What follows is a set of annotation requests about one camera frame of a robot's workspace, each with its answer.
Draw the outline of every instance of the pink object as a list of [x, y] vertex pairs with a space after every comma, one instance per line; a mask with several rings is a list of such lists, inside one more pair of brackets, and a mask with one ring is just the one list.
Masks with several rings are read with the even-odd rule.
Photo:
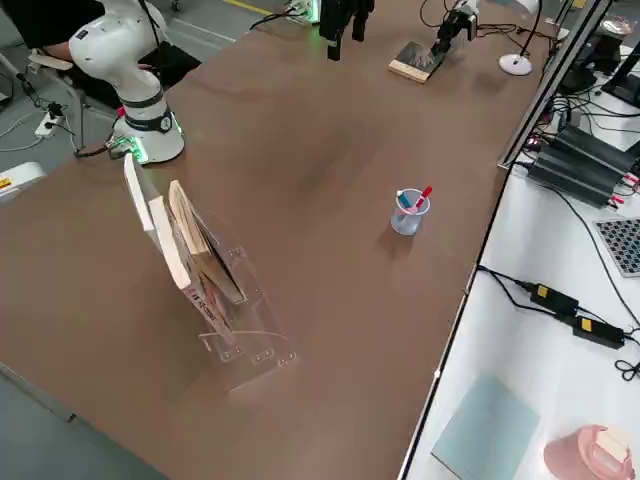
[[616, 459], [598, 444], [599, 435], [607, 427], [589, 425], [575, 433], [549, 443], [544, 461], [559, 480], [634, 480], [631, 452]]
[[433, 188], [431, 188], [431, 187], [427, 187], [427, 188], [424, 189], [424, 192], [422, 192], [422, 195], [420, 195], [420, 198], [416, 202], [416, 205], [415, 205], [416, 211], [418, 211], [418, 209], [422, 206], [424, 201], [429, 197], [429, 195], [431, 195], [431, 191], [432, 190], [433, 190]]

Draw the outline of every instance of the open book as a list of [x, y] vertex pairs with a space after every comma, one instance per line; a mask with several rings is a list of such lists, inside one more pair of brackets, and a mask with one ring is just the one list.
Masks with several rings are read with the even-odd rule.
[[176, 286], [228, 345], [236, 343], [225, 303], [245, 297], [177, 181], [169, 188], [169, 207], [131, 155], [125, 178], [143, 230], [162, 252]]

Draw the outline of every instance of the table surface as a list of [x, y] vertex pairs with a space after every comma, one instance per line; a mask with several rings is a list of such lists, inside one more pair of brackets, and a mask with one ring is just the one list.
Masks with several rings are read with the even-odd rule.
[[[332, 63], [317, 32], [274, 22], [169, 92], [187, 148], [150, 174], [234, 226], [295, 365], [222, 388], [201, 317], [104, 157], [0, 210], [0, 361], [174, 479], [395, 477], [539, 77], [505, 75], [513, 45], [497, 35], [425, 86], [387, 71], [433, 37], [417, 5], [379, 2], [366, 41]], [[394, 192], [427, 183], [421, 231], [396, 235]]]
[[[628, 54], [630, 49], [623, 48], [622, 53]], [[592, 94], [591, 100], [614, 112], [638, 113], [638, 109], [606, 93]], [[589, 108], [600, 112], [596, 106]], [[595, 136], [622, 150], [640, 140], [639, 118], [596, 117], [591, 128], [583, 118], [581, 127], [592, 129]], [[520, 160], [529, 161], [524, 155]], [[522, 167], [514, 168], [481, 264], [514, 278], [552, 286], [630, 331], [633, 319], [609, 284], [582, 224], [556, 194], [525, 180], [525, 175]], [[640, 217], [640, 198], [635, 195], [626, 199], [617, 213], [568, 198], [590, 225], [616, 285], [638, 316], [640, 280], [625, 279], [619, 274], [592, 222]], [[527, 304], [527, 294], [506, 283], [516, 301]], [[632, 343], [619, 351], [606, 349], [574, 337], [571, 329], [560, 322], [515, 309], [490, 276], [478, 273], [407, 478], [455, 478], [430, 452], [473, 382], [485, 373], [498, 377], [540, 415], [514, 480], [555, 479], [543, 462], [544, 446], [586, 424], [617, 427], [629, 434], [637, 462], [640, 383], [624, 382], [613, 364], [626, 360], [635, 365], [639, 359], [640, 349]]]

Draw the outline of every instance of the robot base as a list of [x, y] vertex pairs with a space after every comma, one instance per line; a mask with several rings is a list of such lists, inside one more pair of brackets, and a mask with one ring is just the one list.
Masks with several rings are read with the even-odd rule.
[[113, 127], [113, 135], [137, 138], [143, 150], [142, 155], [137, 156], [140, 164], [173, 160], [184, 150], [184, 138], [175, 118], [171, 130], [161, 133], [137, 130], [128, 125], [124, 117], [120, 117]]
[[520, 77], [529, 75], [533, 70], [533, 65], [531, 65], [529, 59], [516, 53], [500, 57], [498, 63], [500, 63], [500, 68], [505, 72]]

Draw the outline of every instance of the clear acrylic book stand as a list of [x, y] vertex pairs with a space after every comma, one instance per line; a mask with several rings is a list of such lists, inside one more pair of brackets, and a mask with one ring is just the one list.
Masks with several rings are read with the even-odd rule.
[[233, 390], [286, 366], [296, 358], [296, 353], [273, 315], [234, 229], [214, 213], [208, 212], [206, 225], [201, 217], [197, 219], [245, 297], [235, 304], [226, 297], [221, 298], [233, 343], [227, 342], [207, 322], [207, 330], [199, 335], [216, 361], [224, 364], [221, 371], [225, 383]]

